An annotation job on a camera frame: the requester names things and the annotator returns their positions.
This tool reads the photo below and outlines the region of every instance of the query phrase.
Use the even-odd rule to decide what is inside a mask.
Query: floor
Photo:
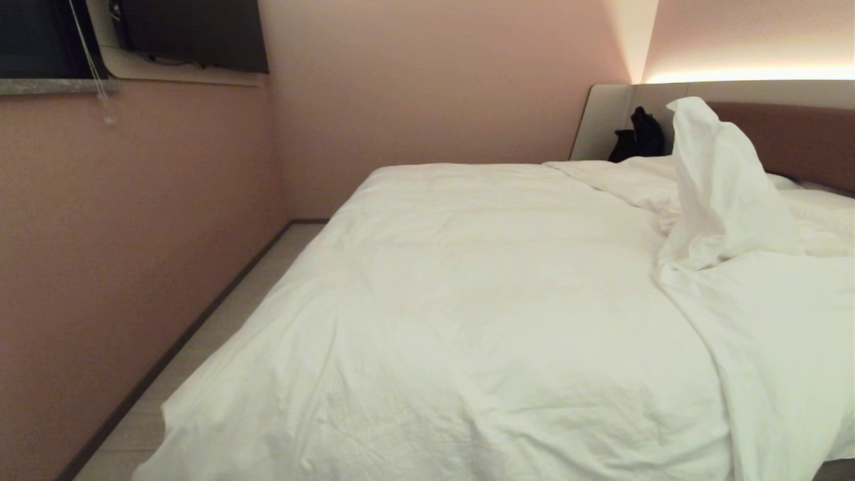
[[[232,291],[116,426],[75,481],[127,481],[163,440],[160,406],[256,310],[322,225],[294,224]]]

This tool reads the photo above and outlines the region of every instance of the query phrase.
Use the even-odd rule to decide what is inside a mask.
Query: bed frame
[[[855,82],[761,80],[639,86],[597,85],[588,96],[571,160],[605,159],[614,131],[631,128],[643,106],[663,127],[670,149],[673,112],[666,105],[696,96],[754,143],[768,172],[855,193]]]

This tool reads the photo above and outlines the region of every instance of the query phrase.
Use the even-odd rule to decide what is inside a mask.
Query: wall
[[[660,0],[644,79],[855,79],[852,0]]]
[[[652,14],[655,0],[642,9]],[[398,163],[566,160],[588,89],[628,83],[622,0],[262,0],[295,217]],[[642,37],[645,28],[630,33]],[[650,28],[646,29],[649,38]]]
[[[0,99],[0,479],[54,478],[284,225],[265,88]]]

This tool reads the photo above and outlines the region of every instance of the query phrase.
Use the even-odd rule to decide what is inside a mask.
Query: wall-mounted tv
[[[164,62],[268,74],[257,0],[109,0],[122,48]]]

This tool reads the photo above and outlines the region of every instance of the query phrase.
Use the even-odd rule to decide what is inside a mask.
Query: black bag
[[[665,155],[665,136],[659,122],[644,112],[643,107],[635,109],[630,117],[635,129],[635,148],[642,157],[660,157]]]
[[[609,162],[619,163],[639,155],[638,149],[635,147],[635,131],[616,130],[615,134],[617,134],[617,144],[609,155]]]
[[[630,117],[634,130],[616,130],[617,144],[609,155],[609,162],[619,163],[630,157],[660,157],[665,155],[665,136],[659,122],[644,111],[635,109]]]

